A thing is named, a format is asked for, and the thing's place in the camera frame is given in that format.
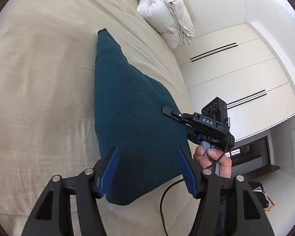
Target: dark green knit fabric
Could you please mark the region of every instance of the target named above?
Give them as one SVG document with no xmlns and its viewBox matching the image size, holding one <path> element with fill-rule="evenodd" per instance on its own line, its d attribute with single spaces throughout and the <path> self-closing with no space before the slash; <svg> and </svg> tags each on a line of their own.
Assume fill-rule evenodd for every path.
<svg viewBox="0 0 295 236">
<path fill-rule="evenodd" d="M 106 199 L 127 205 L 178 176 L 176 152 L 186 130 L 162 114 L 178 110 L 169 91 L 130 65 L 106 29 L 98 32 L 95 60 L 95 131 L 101 157 L 111 146 L 120 162 Z"/>
</svg>

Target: human hand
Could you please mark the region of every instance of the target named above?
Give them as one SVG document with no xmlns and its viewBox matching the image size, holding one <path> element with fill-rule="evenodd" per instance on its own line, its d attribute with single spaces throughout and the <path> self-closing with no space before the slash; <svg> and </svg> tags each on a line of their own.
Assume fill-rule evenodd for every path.
<svg viewBox="0 0 295 236">
<path fill-rule="evenodd" d="M 205 149 L 203 146 L 199 145 L 194 153 L 194 159 L 197 160 L 203 168 L 206 168 L 212 164 L 207 158 L 204 157 Z M 220 150 L 208 149 L 207 151 L 209 157 L 213 160 L 217 160 L 223 153 Z M 231 159 L 224 155 L 219 160 L 219 176 L 230 178 L 231 175 Z"/>
</svg>

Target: air vent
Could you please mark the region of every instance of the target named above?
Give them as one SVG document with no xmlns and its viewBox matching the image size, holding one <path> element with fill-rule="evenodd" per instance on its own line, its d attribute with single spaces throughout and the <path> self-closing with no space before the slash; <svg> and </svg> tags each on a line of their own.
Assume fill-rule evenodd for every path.
<svg viewBox="0 0 295 236">
<path fill-rule="evenodd" d="M 295 128 L 289 129 L 292 144 L 292 173 L 295 175 Z"/>
</svg>

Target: beige bed sheet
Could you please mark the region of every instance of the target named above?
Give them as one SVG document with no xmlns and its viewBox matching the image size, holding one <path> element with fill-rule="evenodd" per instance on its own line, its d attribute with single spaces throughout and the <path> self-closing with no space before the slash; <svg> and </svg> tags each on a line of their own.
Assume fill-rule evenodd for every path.
<svg viewBox="0 0 295 236">
<path fill-rule="evenodd" d="M 55 174 L 76 176 L 99 159 L 94 131 L 97 31 L 107 28 L 129 63 L 162 82 L 193 112 L 171 50 L 136 0 L 10 0 L 0 14 L 0 223 L 20 236 Z M 99 200 L 108 236 L 163 235 L 159 201 L 171 182 L 128 206 Z M 197 201 L 183 183 L 164 200 L 171 236 L 187 235 Z M 80 235 L 76 207 L 72 207 Z"/>
</svg>

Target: silver bolt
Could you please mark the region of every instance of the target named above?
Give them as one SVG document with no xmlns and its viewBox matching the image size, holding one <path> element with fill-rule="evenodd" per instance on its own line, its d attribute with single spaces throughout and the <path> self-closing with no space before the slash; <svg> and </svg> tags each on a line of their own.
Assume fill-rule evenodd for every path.
<svg viewBox="0 0 295 236">
<path fill-rule="evenodd" d="M 245 180 L 244 177 L 243 177 L 242 175 L 238 175 L 238 176 L 236 176 L 236 179 L 237 179 L 237 181 L 239 181 L 239 182 L 242 182 L 242 181 Z"/>
<path fill-rule="evenodd" d="M 84 172 L 85 174 L 90 175 L 90 174 L 93 174 L 94 170 L 89 168 L 89 169 L 86 169 Z"/>
<path fill-rule="evenodd" d="M 60 180 L 60 176 L 58 176 L 58 175 L 53 176 L 54 182 L 58 182 L 59 180 Z"/>
<path fill-rule="evenodd" d="M 203 174 L 205 174 L 205 175 L 209 176 L 209 175 L 211 175 L 211 174 L 212 174 L 212 171 L 211 171 L 211 170 L 209 170 L 209 169 L 204 169 L 204 170 L 203 170 Z"/>
</svg>

